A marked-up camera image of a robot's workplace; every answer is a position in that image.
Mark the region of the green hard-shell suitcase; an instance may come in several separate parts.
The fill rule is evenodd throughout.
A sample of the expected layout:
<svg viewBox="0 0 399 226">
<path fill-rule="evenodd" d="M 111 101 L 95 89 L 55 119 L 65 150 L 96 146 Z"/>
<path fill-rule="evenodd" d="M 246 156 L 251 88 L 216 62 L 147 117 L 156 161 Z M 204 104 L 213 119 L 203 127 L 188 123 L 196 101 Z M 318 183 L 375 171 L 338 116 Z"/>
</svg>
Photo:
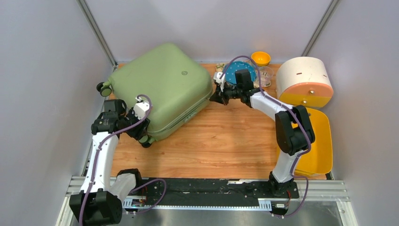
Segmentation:
<svg viewBox="0 0 399 226">
<path fill-rule="evenodd" d="M 151 101 L 147 119 L 127 134 L 148 148 L 169 137 L 209 104 L 213 82 L 209 72 L 187 56 L 176 44 L 164 43 L 117 69 L 96 90 L 125 101 L 129 112 L 124 126 L 142 114 L 137 96 Z"/>
</svg>

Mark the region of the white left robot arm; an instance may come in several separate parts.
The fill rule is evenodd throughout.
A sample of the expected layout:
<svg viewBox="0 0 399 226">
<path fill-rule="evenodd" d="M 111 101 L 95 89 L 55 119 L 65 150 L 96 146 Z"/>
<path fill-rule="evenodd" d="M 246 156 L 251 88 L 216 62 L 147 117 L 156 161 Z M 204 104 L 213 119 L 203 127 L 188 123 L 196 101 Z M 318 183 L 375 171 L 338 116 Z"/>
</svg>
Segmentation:
<svg viewBox="0 0 399 226">
<path fill-rule="evenodd" d="M 104 110 L 91 125 L 92 154 L 87 175 L 69 206 L 81 226 L 117 224 L 122 217 L 122 203 L 130 193 L 139 195 L 144 183 L 137 169 L 123 170 L 111 183 L 112 160 L 121 133 L 136 132 L 149 123 L 152 103 L 148 96 L 138 95 L 128 109 L 121 99 L 107 100 Z"/>
</svg>

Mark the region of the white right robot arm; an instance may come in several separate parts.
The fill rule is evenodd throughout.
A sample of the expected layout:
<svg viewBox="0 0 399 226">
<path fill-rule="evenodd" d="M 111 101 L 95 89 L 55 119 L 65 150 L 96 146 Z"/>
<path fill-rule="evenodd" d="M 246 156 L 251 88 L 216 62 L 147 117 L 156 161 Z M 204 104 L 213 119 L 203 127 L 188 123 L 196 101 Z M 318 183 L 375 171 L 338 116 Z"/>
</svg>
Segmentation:
<svg viewBox="0 0 399 226">
<path fill-rule="evenodd" d="M 275 122 L 279 156 L 267 182 L 273 197 L 285 195 L 294 185 L 294 171 L 302 155 L 308 153 L 315 141 L 307 109 L 303 105 L 292 106 L 270 96 L 262 88 L 256 89 L 248 70 L 235 72 L 236 84 L 225 80 L 222 72 L 213 76 L 216 89 L 210 101 L 227 105 L 230 99 L 240 99 L 247 106 L 266 114 Z"/>
</svg>

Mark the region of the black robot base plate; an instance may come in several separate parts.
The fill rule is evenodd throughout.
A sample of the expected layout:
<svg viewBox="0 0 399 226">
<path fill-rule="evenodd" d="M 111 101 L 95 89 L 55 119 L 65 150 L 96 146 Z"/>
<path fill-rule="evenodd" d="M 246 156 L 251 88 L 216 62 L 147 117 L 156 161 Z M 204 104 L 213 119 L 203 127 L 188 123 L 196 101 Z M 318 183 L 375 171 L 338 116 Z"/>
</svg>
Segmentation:
<svg viewBox="0 0 399 226">
<path fill-rule="evenodd" d="M 143 179 L 144 188 L 130 192 L 145 205 L 176 207 L 255 207 L 273 199 L 268 181 L 209 178 Z"/>
</svg>

